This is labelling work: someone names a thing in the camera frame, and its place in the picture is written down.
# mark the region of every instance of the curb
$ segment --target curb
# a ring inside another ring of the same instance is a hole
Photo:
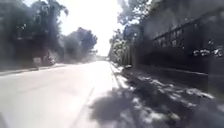
[[[64,66],[65,65],[57,65],[52,67],[40,67],[39,70],[47,70],[47,69],[64,67]],[[36,68],[29,68],[29,69],[15,70],[15,71],[6,71],[6,72],[0,72],[0,76],[7,76],[11,74],[19,74],[19,73],[30,72],[30,71],[38,71],[38,70],[36,70]]]

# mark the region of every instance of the sidewalk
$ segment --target sidewalk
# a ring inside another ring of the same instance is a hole
[[[58,68],[58,67],[63,67],[63,66],[65,66],[65,64],[55,64],[55,65],[49,66],[49,67],[40,67],[39,70]],[[36,68],[3,71],[3,72],[0,72],[0,76],[6,76],[6,75],[10,75],[10,74],[18,74],[18,73],[23,73],[23,72],[35,71],[35,70],[36,70]]]

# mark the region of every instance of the bright sky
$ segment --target bright sky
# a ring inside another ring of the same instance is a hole
[[[30,5],[36,0],[24,0]],[[119,27],[117,15],[121,11],[117,0],[58,0],[69,10],[69,15],[60,17],[62,33],[68,35],[78,27],[92,30],[98,37],[96,49],[100,55],[107,55],[109,39]]]

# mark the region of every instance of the asphalt road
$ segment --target asphalt road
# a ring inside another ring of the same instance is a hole
[[[1,76],[0,128],[135,127],[113,77],[108,62]]]

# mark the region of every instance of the sky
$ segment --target sky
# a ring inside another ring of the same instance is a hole
[[[29,6],[36,0],[24,0]],[[57,0],[69,10],[69,15],[62,14],[62,34],[77,30],[78,27],[90,29],[97,35],[98,42],[95,49],[98,54],[107,55],[114,30],[120,27],[117,23],[118,13],[121,11],[117,0]]]

